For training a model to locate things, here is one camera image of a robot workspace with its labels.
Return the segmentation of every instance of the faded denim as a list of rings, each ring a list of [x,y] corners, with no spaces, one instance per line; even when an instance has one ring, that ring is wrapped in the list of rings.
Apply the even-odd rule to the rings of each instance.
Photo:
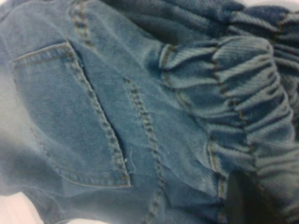
[[[11,0],[1,73],[22,143],[0,193],[46,224],[226,223],[228,175],[299,221],[299,14],[230,0]]]

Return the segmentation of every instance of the jacket pocket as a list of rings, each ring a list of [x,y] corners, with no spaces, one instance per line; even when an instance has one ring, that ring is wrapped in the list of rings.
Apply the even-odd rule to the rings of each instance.
[[[11,62],[28,125],[48,162],[71,182],[128,187],[119,141],[68,42]]]

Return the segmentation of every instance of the seam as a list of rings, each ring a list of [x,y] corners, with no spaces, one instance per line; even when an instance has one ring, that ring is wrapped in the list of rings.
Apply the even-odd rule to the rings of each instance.
[[[237,13],[238,13],[238,11],[232,11],[232,18],[236,17],[236,16],[237,16]],[[229,34],[229,32],[230,32],[230,28],[233,27],[233,26],[234,26],[234,23],[233,23],[233,22],[230,22],[230,23],[228,24],[228,28],[227,28],[227,30],[226,30],[226,32],[225,32],[226,36],[231,36],[231,35]]]
[[[67,46],[64,45],[64,46],[59,46],[59,47],[53,47],[53,48],[50,48],[50,49],[55,49],[55,48],[66,48],[66,47],[67,47]],[[93,90],[91,84],[86,80],[85,75],[84,75],[84,74],[81,74],[81,73],[83,73],[83,71],[80,69],[78,63],[76,63],[75,52],[73,52],[72,49],[71,49],[70,47],[67,47],[67,48],[69,49],[69,52],[67,52],[66,54],[60,55],[60,56],[58,56],[58,57],[50,58],[49,60],[51,61],[51,60],[54,60],[54,59],[57,59],[57,58],[66,56],[66,57],[68,58],[68,60],[69,60],[70,65],[72,66],[72,69],[75,70],[74,72],[75,72],[76,74],[80,73],[80,76],[81,76],[83,79],[85,79],[85,80],[83,80],[83,82],[86,82],[85,84],[90,85],[90,88],[91,88],[92,90],[88,90],[86,94],[87,94],[87,96],[88,96],[89,98],[95,98],[94,100],[92,100],[93,107],[95,107],[95,105],[94,105],[94,101],[97,101],[97,104],[98,104],[98,105],[96,105],[97,108],[94,108],[94,109],[95,109],[95,111],[96,111],[96,113],[97,113],[98,115],[100,114],[101,116],[104,117],[103,119],[101,118],[100,121],[103,120],[104,122],[101,122],[102,125],[103,125],[103,127],[105,127],[106,129],[108,129],[108,130],[105,130],[105,129],[104,129],[104,132],[105,132],[105,134],[108,135],[108,137],[107,137],[108,144],[109,144],[109,145],[112,144],[112,146],[113,146],[112,148],[113,148],[113,150],[114,150],[114,152],[113,152],[114,162],[115,162],[115,164],[116,164],[116,167],[117,167],[117,169],[118,169],[118,172],[121,174],[122,185],[117,185],[117,186],[127,186],[127,185],[124,183],[124,181],[125,181],[125,180],[129,180],[129,176],[128,176],[126,173],[124,174],[124,172],[122,172],[122,170],[126,171],[126,168],[125,168],[125,166],[124,166],[123,164],[119,164],[119,162],[117,162],[117,157],[121,157],[121,158],[122,158],[122,156],[119,155],[121,152],[119,152],[120,149],[119,149],[119,146],[118,146],[118,144],[117,144],[118,141],[117,141],[117,139],[116,139],[116,137],[115,137],[115,135],[114,135],[114,132],[113,132],[113,130],[112,130],[110,124],[107,122],[106,116],[105,116],[105,114],[104,114],[104,112],[103,112],[103,110],[102,110],[102,108],[101,108],[101,106],[100,106],[100,103],[99,103],[99,101],[98,101],[98,99],[97,99],[97,96],[96,96],[96,94],[95,94],[95,92],[94,92],[94,90]],[[42,52],[45,52],[45,51],[48,51],[48,50],[49,50],[49,49],[45,49],[45,50],[36,52],[35,54],[39,54],[39,53],[42,53]],[[49,60],[39,61],[38,63],[43,63],[43,62],[46,62],[46,61],[49,61]],[[76,75],[76,80],[77,80],[78,83],[82,86],[82,82],[79,80],[79,78],[77,77],[77,75]],[[83,177],[91,177],[91,178],[93,178],[94,180],[119,180],[119,178],[99,177],[99,176],[92,176],[92,175],[89,175],[89,174],[80,174],[80,173],[78,173],[78,172],[74,172],[74,171],[71,171],[71,170],[69,170],[69,169],[67,169],[67,168],[64,168],[64,167],[61,167],[61,166],[57,165],[56,162],[55,162],[55,159],[54,159],[54,158],[50,155],[50,153],[48,152],[45,143],[43,143],[43,141],[38,137],[37,132],[36,132],[36,131],[34,130],[34,128],[28,123],[27,119],[26,119],[26,118],[24,118],[24,119],[25,119],[25,123],[26,123],[27,127],[30,129],[30,131],[31,131],[31,133],[33,134],[34,138],[37,140],[37,143],[43,148],[43,150],[44,150],[44,152],[45,152],[45,155],[46,155],[46,156],[48,157],[48,159],[49,159],[49,162],[52,164],[53,168],[54,168],[59,174],[62,175],[62,172],[63,172],[63,171],[66,171],[66,172],[69,173],[69,174],[75,174],[75,175],[79,175],[79,176],[83,176]],[[66,177],[66,176],[64,176],[64,175],[63,175],[63,177],[64,177],[65,179],[71,181],[71,182],[76,183],[76,184],[82,184],[81,182],[78,182],[78,181],[76,181],[76,180],[73,180],[73,181],[72,181],[71,179],[69,179],[68,177]]]
[[[147,112],[143,101],[141,100],[141,96],[139,90],[135,84],[132,84],[129,80],[125,80],[127,89],[129,91],[129,95],[135,105],[135,108],[139,114],[139,117],[143,123],[143,127],[145,129],[149,145],[151,147],[151,153],[154,158],[155,170],[158,176],[158,189],[155,192],[154,199],[149,206],[149,212],[145,216],[142,223],[148,224],[151,223],[152,220],[157,215],[157,211],[160,206],[161,196],[165,191],[166,180],[163,175],[163,166],[161,163],[161,157],[158,150],[158,143],[156,141],[154,127],[151,123],[150,114]]]
[[[66,43],[64,42],[63,44],[64,45],[62,45],[62,46],[53,46],[53,47],[50,47],[50,48],[47,48],[47,49],[37,50],[35,52],[28,53],[26,55],[23,55],[23,56],[20,56],[20,57],[14,59],[12,62],[15,63],[15,62],[21,61],[23,59],[26,59],[28,57],[32,57],[32,56],[39,55],[41,53],[47,52],[47,51],[52,50],[52,49],[59,49],[59,48],[65,49],[66,48],[66,45],[65,45]]]
[[[75,180],[72,180],[72,179],[70,179],[70,178],[68,178],[68,177],[66,177],[66,176],[63,176],[64,177],[64,179],[66,179],[66,180],[68,180],[69,182],[71,182],[71,183],[74,183],[74,184],[76,184],[76,185],[81,185],[81,186],[87,186],[87,187],[93,187],[93,188],[98,188],[98,187],[108,187],[108,188],[127,188],[127,187],[130,187],[130,185],[128,185],[128,184],[106,184],[106,183],[103,183],[103,182],[100,182],[100,183],[97,183],[97,184],[91,184],[91,183],[82,183],[82,182],[78,182],[78,181],[75,181]],[[118,179],[114,179],[114,178],[111,178],[111,179],[104,179],[104,180],[120,180],[119,178]]]
[[[217,47],[215,48],[215,50],[216,50],[215,52],[217,52],[219,49],[220,49],[220,47],[219,47],[219,45],[217,45]],[[233,107],[235,108],[236,106],[238,106],[238,103],[234,100],[233,97],[230,97],[230,96],[227,95],[228,89],[225,86],[224,82],[220,81],[220,77],[218,75],[218,71],[219,71],[218,63],[214,58],[212,58],[212,63],[214,65],[214,73],[213,73],[214,78],[216,79],[216,81],[217,81],[217,83],[220,87],[220,93],[222,93],[227,99],[229,99],[230,102],[232,103]],[[245,136],[246,136],[246,142],[247,142],[247,146],[249,147],[249,153],[252,153],[252,152],[254,152],[255,149],[252,145],[250,145],[248,143],[247,132],[244,128],[245,126],[248,125],[248,122],[247,122],[247,120],[244,119],[243,111],[238,110],[238,111],[235,111],[235,112],[237,112],[239,114],[239,119],[243,123],[242,130],[243,130],[243,132],[245,133]],[[211,147],[210,147],[210,150],[211,150],[211,157],[212,157],[211,159],[212,159],[212,161],[214,161],[214,165],[216,166],[215,155],[214,155],[213,149]],[[256,167],[256,157],[253,156],[253,159],[254,159],[254,166]],[[222,196],[222,197],[224,197],[224,195],[223,195],[224,194],[223,184],[224,184],[224,180],[220,177],[220,180],[219,180],[219,189],[220,189],[219,190],[219,196]],[[219,222],[222,223],[223,219],[224,219],[224,214],[223,214],[223,211],[222,211],[222,212],[220,212]]]
[[[172,52],[174,52],[175,50],[176,50],[176,47],[173,46],[173,45],[169,46],[169,48],[167,49],[167,51],[166,51],[166,53],[165,53],[165,56],[164,56],[164,58],[163,58],[163,62],[162,62],[162,69],[163,69],[163,70],[166,70],[166,65],[167,65],[167,62],[168,62],[168,57],[169,57],[169,55],[170,55]],[[168,71],[166,71],[166,72],[164,73],[164,77],[163,77],[163,79],[164,79],[164,81],[169,85],[169,87],[172,88],[172,83],[171,83],[171,81],[170,81],[170,79],[169,79],[169,72],[168,72]],[[187,102],[185,102],[185,101],[183,100],[183,97],[182,97],[182,95],[181,95],[181,92],[180,92],[180,91],[175,91],[175,93],[176,93],[176,95],[177,95],[178,100],[181,102],[181,104],[183,104],[183,105],[187,108],[187,110],[188,110],[189,112],[191,112],[190,106],[189,106],[189,104],[188,104]]]
[[[88,28],[87,28],[87,23],[86,23],[86,15],[85,15],[85,7],[86,4],[90,0],[78,0],[75,5],[74,5],[74,16],[73,16],[73,23],[76,26],[76,31],[79,35],[79,38],[83,39],[84,45],[88,47],[93,47],[93,42],[91,41]]]
[[[219,191],[219,197],[220,198],[224,198],[224,178],[217,166],[216,163],[216,158],[215,158],[215,153],[214,153],[214,148],[213,148],[213,140],[216,140],[216,137],[212,136],[209,142],[209,147],[208,147],[208,151],[210,153],[210,163],[211,163],[211,167],[214,170],[215,173],[218,173],[220,175],[219,177],[219,186],[218,186],[218,191]],[[222,223],[223,220],[223,214],[220,215],[220,223]]]
[[[121,179],[122,180],[127,180],[128,179],[128,174],[126,172],[126,167],[123,162],[123,157],[122,157],[122,152],[120,149],[120,146],[118,144],[118,140],[115,136],[115,133],[108,122],[106,115],[102,109],[102,106],[100,104],[99,98],[96,94],[96,92],[93,89],[92,84],[88,81],[86,78],[84,72],[80,68],[77,60],[75,59],[75,52],[71,50],[71,57],[70,57],[70,64],[75,70],[75,78],[77,82],[84,88],[86,91],[86,95],[91,101],[92,107],[95,110],[99,122],[102,124],[103,130],[105,132],[108,145],[113,149],[113,158],[114,158],[114,163],[117,166],[118,172],[121,173]]]
[[[43,141],[41,141],[41,139],[38,137],[38,134],[37,134],[36,131],[33,129],[33,127],[28,123],[27,120],[25,120],[25,123],[26,123],[27,127],[30,129],[30,131],[32,132],[32,134],[34,135],[34,137],[35,137],[35,139],[37,140],[38,144],[40,144],[40,145],[43,147],[43,149],[44,149],[46,155],[47,155],[48,158],[50,159],[51,164],[54,166],[54,168],[55,168],[59,173],[61,173],[61,172],[60,172],[60,168],[61,168],[62,170],[65,170],[65,171],[67,171],[67,172],[70,173],[70,174],[83,175],[83,174],[81,174],[81,173],[74,172],[74,171],[71,171],[71,170],[69,170],[69,169],[67,169],[67,168],[58,166],[58,165],[56,164],[56,162],[53,160],[52,156],[49,154],[49,152],[48,152],[48,150],[47,150],[47,147],[45,146],[45,144],[43,143]],[[100,177],[100,176],[93,176],[93,175],[90,175],[90,174],[84,174],[84,176],[87,176],[87,177],[94,177],[94,178],[96,178],[96,179],[119,180],[119,178]]]
[[[48,58],[48,59],[41,60],[41,61],[38,61],[38,62],[20,64],[18,66],[15,66],[14,69],[18,69],[18,68],[21,68],[21,67],[24,67],[24,66],[27,66],[27,65],[35,65],[35,64],[42,64],[44,62],[50,62],[50,61],[53,61],[55,59],[58,59],[58,58],[61,58],[61,57],[65,57],[65,56],[67,56],[67,54],[63,54],[63,55],[60,55],[60,56],[57,56],[57,57]]]
[[[282,35],[282,31],[284,29],[285,20],[289,14],[285,14],[283,19],[278,23],[278,31],[273,34],[273,45],[275,45],[278,41],[280,35]]]

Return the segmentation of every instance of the stitching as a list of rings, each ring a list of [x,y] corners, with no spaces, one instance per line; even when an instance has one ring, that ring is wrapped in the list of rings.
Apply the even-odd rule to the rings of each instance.
[[[164,58],[163,58],[163,62],[162,62],[162,68],[164,69],[164,70],[166,70],[166,65],[167,65],[167,61],[168,61],[168,57],[169,57],[169,55],[172,53],[172,52],[174,52],[175,51],[175,46],[173,46],[173,45],[171,45],[171,46],[169,46],[169,48],[167,49],[167,51],[166,51],[166,53],[165,53],[165,56],[164,56]],[[169,72],[168,71],[166,71],[165,73],[164,73],[164,81],[170,86],[170,87],[172,87],[172,83],[171,83],[171,81],[170,81],[170,79],[169,79]],[[182,95],[181,95],[181,92],[180,91],[176,91],[176,95],[177,95],[177,97],[178,97],[178,100],[187,108],[187,110],[188,111],[191,111],[191,109],[190,109],[190,106],[189,106],[189,104],[186,102],[186,101],[184,101],[184,99],[183,99],[183,97],[182,97]]]
[[[50,49],[55,49],[55,48],[56,48],[56,49],[57,49],[57,48],[66,48],[66,46],[53,47],[53,48],[50,48]],[[76,59],[75,59],[75,55],[74,55],[75,53],[71,50],[71,48],[68,47],[68,49],[69,49],[70,52],[68,52],[67,54],[63,54],[63,55],[58,56],[58,57],[54,57],[54,58],[50,58],[50,59],[47,59],[47,60],[39,61],[39,62],[37,62],[37,63],[43,63],[43,62],[51,61],[51,60],[54,60],[54,59],[57,59],[57,58],[60,58],[60,57],[63,57],[63,56],[67,56],[67,58],[68,58],[68,60],[69,60],[69,63],[72,65],[72,67],[75,66],[74,69],[76,70],[76,73],[78,73],[78,72],[80,72],[80,69],[78,68],[78,65],[75,63],[75,61],[76,61]],[[48,50],[49,50],[49,49],[45,49],[45,50],[39,51],[39,52],[37,52],[37,53],[35,53],[35,54],[39,54],[39,53],[42,53],[42,52],[45,52],[45,51],[48,51]],[[23,64],[23,65],[20,65],[20,66],[16,66],[15,69],[16,69],[17,67],[25,66],[25,65],[27,65],[27,64]],[[43,143],[43,141],[41,141],[41,139],[38,137],[38,134],[36,133],[36,131],[34,130],[34,128],[28,123],[27,119],[25,119],[25,123],[26,123],[27,127],[30,129],[30,131],[32,132],[32,134],[33,134],[33,136],[35,137],[35,139],[37,140],[38,144],[43,148],[43,150],[44,150],[46,156],[49,158],[49,161],[50,161],[50,163],[52,164],[53,168],[54,168],[58,173],[61,173],[60,169],[62,169],[62,171],[67,171],[69,174],[83,175],[83,176],[86,176],[86,177],[91,177],[91,178],[93,178],[93,179],[95,179],[95,180],[97,180],[97,179],[98,179],[98,180],[100,180],[100,179],[104,179],[104,180],[119,180],[119,178],[108,178],[108,177],[92,176],[92,175],[89,175],[89,174],[80,174],[80,173],[78,173],[78,172],[74,172],[74,171],[71,171],[71,170],[69,170],[69,169],[67,169],[67,168],[58,166],[58,165],[56,164],[54,158],[53,158],[53,157],[50,155],[50,153],[48,152],[46,145],[45,145],[45,144]],[[107,128],[110,127],[110,125],[109,125],[107,122],[105,122],[105,125],[104,125],[104,126],[107,127]],[[113,138],[113,143],[116,144],[117,139],[116,139],[115,136],[113,135],[113,131],[111,130],[109,133],[112,135],[111,137]],[[116,148],[116,147],[113,147],[113,149],[114,149],[114,162],[115,162],[115,164],[118,164],[118,162],[117,162],[117,158],[116,158],[116,154],[118,154],[118,152],[115,153],[115,151],[117,151],[117,148]],[[124,184],[124,180],[129,180],[129,176],[128,176],[128,175],[125,175],[125,174],[121,171],[122,169],[125,170],[125,168],[121,167],[121,165],[118,165],[117,168],[118,168],[118,171],[121,173],[122,186],[126,186],[126,184]]]
[[[228,99],[231,101],[231,103],[233,104],[234,107],[238,106],[238,103],[234,100],[234,98],[227,95],[227,91],[228,91],[228,89],[227,89],[227,87],[225,86],[224,82],[221,82],[220,77],[217,75],[217,73],[218,73],[218,71],[219,71],[217,61],[216,61],[215,59],[212,58],[212,63],[213,63],[213,65],[214,65],[214,78],[216,79],[218,85],[220,86],[220,92],[221,92],[226,98],[228,98]],[[242,112],[241,110],[238,110],[238,111],[236,111],[236,112],[238,112],[238,114],[239,114],[239,118],[240,118],[240,120],[244,123],[244,125],[247,125],[247,120],[244,119],[244,117],[243,117],[243,112]]]
[[[237,13],[238,13],[238,11],[233,11],[232,12],[232,17],[236,17],[237,16]],[[231,26],[233,26],[234,25],[234,23],[232,22],[231,24],[229,24],[228,25],[228,28],[227,28],[227,30],[226,30],[226,36],[231,36],[230,34],[229,34],[229,32],[230,32],[230,27]]]
[[[215,172],[219,173],[219,170],[216,166],[216,159],[214,157],[214,150],[213,150],[213,147],[212,147],[212,141],[210,141],[209,143],[209,151],[210,151],[210,154],[211,154],[211,165],[212,165],[212,168],[214,169]]]
[[[93,86],[91,85],[91,83],[86,78],[86,76],[83,73],[82,69],[78,65],[78,62],[75,60],[75,57],[74,57],[75,53],[72,50],[71,50],[71,53],[72,53],[71,54],[72,60],[70,60],[70,63],[76,71],[76,76],[75,76],[76,80],[87,92],[86,95],[90,99],[90,101],[92,103],[92,107],[96,111],[98,119],[100,120],[100,123],[102,123],[103,130],[104,130],[104,132],[106,134],[106,138],[108,140],[108,145],[114,151],[114,153],[113,153],[114,162],[117,166],[117,169],[118,169],[119,173],[121,173],[122,180],[125,180],[125,179],[127,180],[128,179],[128,174],[127,173],[124,174],[124,172],[123,172],[123,171],[126,171],[126,168],[125,168],[125,165],[123,163],[121,149],[120,149],[120,146],[118,144],[118,140],[115,136],[115,133],[114,133],[111,125],[107,121],[106,115],[105,115],[105,113],[104,113],[104,111],[101,107],[99,98],[97,97],[97,94],[95,93],[95,91],[93,89]]]
[[[67,171],[68,173],[70,174],[75,174],[75,175],[83,175],[81,173],[78,173],[78,172],[74,172],[74,171],[71,171],[67,168],[64,168],[64,167],[61,167],[61,166],[58,166],[56,164],[56,162],[53,160],[53,157],[49,154],[48,150],[47,150],[47,147],[45,146],[45,144],[43,143],[43,141],[41,141],[41,139],[38,137],[38,134],[36,133],[36,131],[34,130],[34,128],[28,123],[27,120],[25,120],[25,123],[26,125],[28,126],[28,128],[30,129],[30,131],[32,132],[32,134],[34,135],[35,139],[38,141],[38,144],[40,144],[44,151],[46,152],[46,155],[49,157],[50,159],[50,162],[52,163],[52,165],[54,166],[54,168],[59,172],[60,172],[60,169],[61,168],[62,170],[65,170]],[[90,174],[84,174],[84,176],[88,176],[88,177],[93,177],[95,179],[107,179],[107,180],[119,180],[119,178],[107,178],[107,177],[100,177],[100,176],[93,176],[93,175],[90,175]]]
[[[21,68],[21,67],[24,67],[24,66],[27,66],[27,65],[35,65],[35,64],[42,64],[44,62],[50,62],[50,61],[53,61],[55,59],[58,59],[58,58],[61,58],[61,57],[64,57],[64,56],[67,56],[67,54],[63,54],[63,55],[60,55],[60,56],[57,56],[57,57],[48,58],[48,59],[41,60],[41,61],[38,61],[38,62],[20,64],[18,66],[15,66],[14,69],[18,69],[18,68]]]
[[[152,155],[153,158],[155,160],[154,164],[155,164],[155,170],[156,170],[156,174],[158,176],[158,189],[155,193],[153,202],[150,205],[150,209],[149,209],[149,213],[146,215],[146,217],[144,218],[142,223],[151,223],[152,220],[155,218],[155,216],[157,215],[157,211],[160,205],[160,198],[161,195],[164,193],[165,191],[165,185],[166,185],[166,180],[164,179],[164,175],[163,175],[163,166],[161,163],[161,157],[159,154],[159,150],[158,150],[158,144],[157,141],[155,140],[155,133],[154,133],[154,128],[153,125],[151,123],[150,120],[150,114],[146,111],[145,105],[141,100],[140,97],[140,93],[139,90],[137,88],[136,85],[131,84],[131,82],[129,80],[126,80],[126,86],[127,89],[129,91],[129,95],[135,105],[135,108],[139,114],[140,119],[142,120],[143,123],[143,127],[145,129],[148,141],[149,141],[149,145],[152,148]]]
[[[21,57],[19,57],[19,58],[14,59],[12,62],[15,63],[15,62],[18,62],[18,61],[20,61],[20,60],[26,59],[26,58],[28,58],[28,57],[32,57],[32,56],[34,56],[34,55],[41,54],[41,53],[43,53],[43,52],[46,52],[46,51],[49,51],[49,50],[52,50],[52,49],[66,48],[66,46],[65,46],[65,42],[64,42],[63,44],[64,44],[64,45],[62,45],[62,46],[53,46],[53,47],[51,47],[51,48],[42,49],[42,50],[38,50],[38,51],[36,51],[36,52],[28,53],[28,54],[26,54],[26,55],[23,55],[23,56],[21,56]]]
[[[283,19],[278,23],[278,31],[276,33],[274,33],[274,37],[273,37],[273,45],[275,45],[278,41],[278,38],[280,35],[282,35],[282,31],[283,31],[283,28],[284,28],[284,24],[285,24],[285,20],[287,18],[289,14],[285,14]]]
[[[75,23],[76,26],[76,31],[81,39],[83,39],[84,44],[88,47],[93,47],[93,42],[91,41],[91,38],[89,36],[88,28],[87,28],[87,23],[86,23],[86,16],[85,16],[85,7],[86,4],[88,3],[89,0],[78,0],[75,3],[75,9],[74,9],[74,17],[73,17],[73,22]],[[80,30],[80,23],[83,26],[83,32]]]
[[[233,104],[233,106],[234,106],[234,108],[238,105],[238,103],[233,99],[233,97],[230,97],[230,96],[228,96],[227,95],[227,88],[226,88],[226,86],[225,86],[225,84],[224,84],[224,82],[221,82],[220,81],[220,77],[218,76],[218,71],[219,71],[219,68],[218,68],[218,63],[217,63],[217,61],[214,59],[214,58],[212,58],[212,63],[213,63],[213,65],[214,65],[214,78],[217,80],[217,83],[219,84],[219,86],[220,86],[220,89],[221,89],[221,93],[226,97],[226,98],[228,98],[231,102],[232,102],[232,104]],[[243,125],[244,126],[246,126],[246,125],[248,125],[248,123],[247,123],[247,120],[245,120],[244,119],[244,114],[243,114],[243,111],[241,111],[241,110],[238,110],[238,111],[236,111],[238,114],[239,114],[239,118],[240,118],[240,120],[243,122]],[[249,149],[250,149],[250,151],[251,152],[253,152],[255,149],[254,149],[254,147],[252,146],[252,145],[250,145],[248,142],[247,142],[247,146],[249,147]],[[215,155],[214,155],[214,153],[211,153],[211,157],[212,157],[212,161],[213,160],[215,160]],[[254,156],[254,165],[256,165],[256,157]],[[220,182],[219,182],[219,184],[220,184],[220,186],[219,186],[219,188],[220,188],[220,192],[219,192],[219,196],[223,196],[223,194],[224,194],[224,188],[223,188],[223,183],[224,182],[224,180],[222,180],[222,179],[220,179]],[[223,211],[220,213],[220,223],[222,223],[223,222],[223,219],[224,219],[224,214],[223,214]]]

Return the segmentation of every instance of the blue denim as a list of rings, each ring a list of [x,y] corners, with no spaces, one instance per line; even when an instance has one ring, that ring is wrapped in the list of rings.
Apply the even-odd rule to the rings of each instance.
[[[299,222],[299,14],[231,0],[10,0],[22,122],[0,194],[45,224],[227,223],[233,170]]]

